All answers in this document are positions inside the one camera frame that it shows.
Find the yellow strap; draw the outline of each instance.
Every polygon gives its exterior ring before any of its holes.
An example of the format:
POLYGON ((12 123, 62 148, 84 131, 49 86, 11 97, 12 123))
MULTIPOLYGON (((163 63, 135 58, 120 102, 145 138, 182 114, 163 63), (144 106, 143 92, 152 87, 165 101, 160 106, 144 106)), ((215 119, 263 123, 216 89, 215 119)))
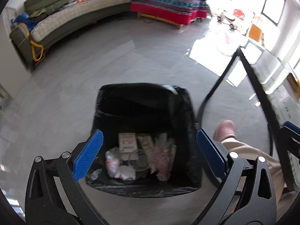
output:
MULTIPOLYGON (((25 32, 27 34, 27 36, 30 35, 29 30, 27 28, 27 26, 24 23, 20 23, 23 28, 25 29, 25 32)), ((34 42, 33 40, 29 40, 30 44, 31 44, 31 53, 32 53, 32 58, 34 59, 35 62, 38 62, 39 60, 41 60, 42 56, 43 56, 43 51, 44 51, 44 46, 37 44, 36 42, 34 42), (36 58, 35 56, 35 48, 34 47, 39 47, 40 48, 40 57, 36 58)))

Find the metal screw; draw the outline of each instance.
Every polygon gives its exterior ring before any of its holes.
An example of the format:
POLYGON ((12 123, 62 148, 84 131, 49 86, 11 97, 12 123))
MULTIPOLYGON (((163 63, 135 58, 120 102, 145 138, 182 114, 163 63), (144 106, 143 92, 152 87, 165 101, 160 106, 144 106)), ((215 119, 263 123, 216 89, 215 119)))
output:
POLYGON ((238 158, 238 154, 234 151, 230 152, 229 155, 232 157, 232 158, 238 158))
POLYGON ((258 160, 260 160, 261 162, 264 162, 264 161, 265 161, 265 158, 262 157, 262 156, 259 156, 259 157, 258 157, 258 160))
POLYGON ((69 152, 64 152, 61 157, 62 158, 68 158, 70 156, 70 153, 69 152))
POLYGON ((35 162, 40 162, 41 160, 42 160, 42 157, 38 156, 38 157, 35 158, 34 161, 35 161, 35 162))

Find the patterned blanket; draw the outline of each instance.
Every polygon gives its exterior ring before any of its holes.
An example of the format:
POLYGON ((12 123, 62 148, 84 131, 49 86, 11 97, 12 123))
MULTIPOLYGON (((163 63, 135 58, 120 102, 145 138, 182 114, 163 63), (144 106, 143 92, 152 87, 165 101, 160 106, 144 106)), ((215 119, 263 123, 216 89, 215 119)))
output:
POLYGON ((194 18, 206 18, 205 0, 131 0, 130 10, 158 16, 180 25, 194 18))

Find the khaki pants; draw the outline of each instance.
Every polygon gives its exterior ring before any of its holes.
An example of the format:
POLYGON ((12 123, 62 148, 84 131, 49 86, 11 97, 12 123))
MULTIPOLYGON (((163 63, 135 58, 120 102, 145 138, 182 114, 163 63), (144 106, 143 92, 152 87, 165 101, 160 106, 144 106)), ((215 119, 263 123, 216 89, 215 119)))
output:
POLYGON ((279 219, 287 211, 298 194, 298 192, 294 191, 282 195, 285 182, 280 162, 259 149, 237 141, 235 138, 227 138, 222 141, 222 144, 229 152, 234 151, 242 158, 255 160, 258 156, 263 156, 266 159, 275 188, 277 219, 279 219))

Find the pink shoe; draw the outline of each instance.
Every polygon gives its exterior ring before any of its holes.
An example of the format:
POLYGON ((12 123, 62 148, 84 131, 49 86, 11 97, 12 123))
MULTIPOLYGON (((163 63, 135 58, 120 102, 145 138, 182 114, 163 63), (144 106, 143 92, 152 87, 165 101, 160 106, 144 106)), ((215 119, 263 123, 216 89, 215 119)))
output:
POLYGON ((236 138, 234 128, 234 123, 231 120, 223 120, 216 128, 214 140, 221 142, 230 137, 236 138))

